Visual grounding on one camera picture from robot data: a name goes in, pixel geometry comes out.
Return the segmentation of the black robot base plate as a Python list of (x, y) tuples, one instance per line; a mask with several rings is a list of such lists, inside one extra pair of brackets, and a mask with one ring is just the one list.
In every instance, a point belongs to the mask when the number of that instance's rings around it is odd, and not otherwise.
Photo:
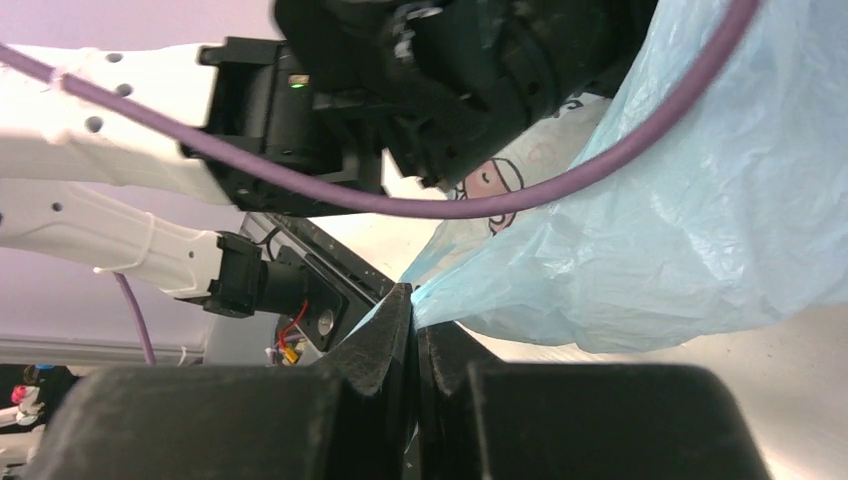
[(342, 341), (395, 285), (308, 219), (249, 213), (241, 232), (274, 261), (306, 274), (308, 309), (298, 329), (321, 353)]

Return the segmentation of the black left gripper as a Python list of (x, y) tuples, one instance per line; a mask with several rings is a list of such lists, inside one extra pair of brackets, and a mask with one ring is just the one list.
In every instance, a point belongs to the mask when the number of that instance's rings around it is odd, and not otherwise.
[(448, 189), (574, 96), (610, 98), (652, 1), (278, 1), (275, 22), (337, 134)]

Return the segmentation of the light blue printed plastic bag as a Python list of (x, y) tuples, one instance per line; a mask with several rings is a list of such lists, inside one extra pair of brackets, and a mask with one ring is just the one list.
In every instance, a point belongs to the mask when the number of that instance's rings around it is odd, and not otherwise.
[(343, 238), (419, 287), (419, 328), (593, 353), (843, 304), (847, 5), (765, 2), (693, 111), (576, 194), (507, 217), (371, 216)]

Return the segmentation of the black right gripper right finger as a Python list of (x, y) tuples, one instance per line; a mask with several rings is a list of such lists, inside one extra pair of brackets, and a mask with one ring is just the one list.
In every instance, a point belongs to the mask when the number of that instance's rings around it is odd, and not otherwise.
[(418, 334), (427, 479), (765, 479), (729, 389), (694, 365), (510, 363)]

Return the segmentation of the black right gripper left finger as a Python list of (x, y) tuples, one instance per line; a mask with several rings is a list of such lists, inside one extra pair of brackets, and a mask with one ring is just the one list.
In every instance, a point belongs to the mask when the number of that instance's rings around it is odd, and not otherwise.
[(412, 288), (300, 367), (120, 367), (78, 383), (30, 479), (399, 479)]

